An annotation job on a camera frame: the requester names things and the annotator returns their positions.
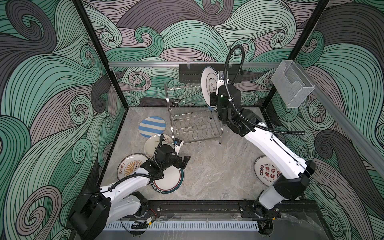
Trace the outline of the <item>white plate cloud emblem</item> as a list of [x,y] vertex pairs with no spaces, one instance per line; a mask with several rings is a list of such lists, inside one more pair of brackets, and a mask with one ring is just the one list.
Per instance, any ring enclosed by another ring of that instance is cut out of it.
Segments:
[[201,77],[201,90],[206,104],[211,108],[217,106],[217,80],[218,74],[214,68],[204,68]]

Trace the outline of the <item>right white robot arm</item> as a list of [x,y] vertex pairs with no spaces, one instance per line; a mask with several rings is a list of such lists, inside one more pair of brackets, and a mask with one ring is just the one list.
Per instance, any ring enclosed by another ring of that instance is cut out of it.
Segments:
[[256,215],[273,215],[278,203],[296,200],[302,195],[315,173],[316,164],[294,154],[253,111],[244,109],[241,106],[241,92],[235,86],[209,86],[205,93],[208,95],[208,105],[217,108],[222,124],[259,148],[281,172],[255,201]]

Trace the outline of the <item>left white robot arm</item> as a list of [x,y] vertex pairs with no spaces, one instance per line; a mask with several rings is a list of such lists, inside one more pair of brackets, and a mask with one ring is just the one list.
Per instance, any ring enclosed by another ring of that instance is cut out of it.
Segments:
[[128,215],[145,214],[146,198],[139,189],[165,176],[169,167],[185,169],[189,156],[180,157],[169,145],[157,147],[155,155],[131,175],[101,188],[91,186],[75,197],[68,221],[82,240],[94,240],[111,222]]

